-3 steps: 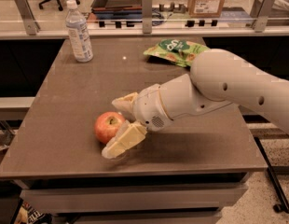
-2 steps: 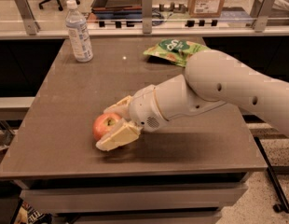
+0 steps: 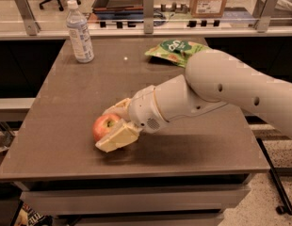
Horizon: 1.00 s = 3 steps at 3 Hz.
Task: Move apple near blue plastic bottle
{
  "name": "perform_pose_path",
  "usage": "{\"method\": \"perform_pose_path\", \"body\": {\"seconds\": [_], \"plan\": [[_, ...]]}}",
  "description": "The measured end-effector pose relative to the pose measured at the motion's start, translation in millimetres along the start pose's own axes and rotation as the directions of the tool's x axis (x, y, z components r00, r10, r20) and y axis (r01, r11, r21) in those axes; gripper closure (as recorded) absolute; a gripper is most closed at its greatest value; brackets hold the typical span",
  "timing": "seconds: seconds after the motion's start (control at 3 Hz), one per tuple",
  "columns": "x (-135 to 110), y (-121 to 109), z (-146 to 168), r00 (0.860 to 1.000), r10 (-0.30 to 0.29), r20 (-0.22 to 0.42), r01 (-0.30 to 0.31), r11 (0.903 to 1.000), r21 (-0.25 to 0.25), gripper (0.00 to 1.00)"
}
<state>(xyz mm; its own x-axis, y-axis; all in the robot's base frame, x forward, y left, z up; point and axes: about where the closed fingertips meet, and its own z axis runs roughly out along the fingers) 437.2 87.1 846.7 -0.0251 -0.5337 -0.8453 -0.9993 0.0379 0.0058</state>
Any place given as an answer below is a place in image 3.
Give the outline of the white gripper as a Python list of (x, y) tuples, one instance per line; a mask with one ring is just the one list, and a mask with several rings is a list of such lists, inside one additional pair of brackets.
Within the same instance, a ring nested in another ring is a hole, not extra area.
[(95, 143), (99, 150), (106, 153), (118, 150), (135, 142), (140, 129), (152, 134), (168, 125), (159, 112), (154, 90), (155, 86), (142, 89), (132, 99), (125, 98), (103, 112), (104, 115), (116, 114), (121, 119)]

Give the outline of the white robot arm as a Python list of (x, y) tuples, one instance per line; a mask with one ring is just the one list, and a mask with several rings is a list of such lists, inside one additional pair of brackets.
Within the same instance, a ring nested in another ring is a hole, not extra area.
[(95, 146), (106, 153), (154, 133), (183, 117), (236, 105), (292, 139), (292, 83), (260, 73), (220, 50), (194, 54), (185, 73), (138, 91), (108, 108), (121, 119)]

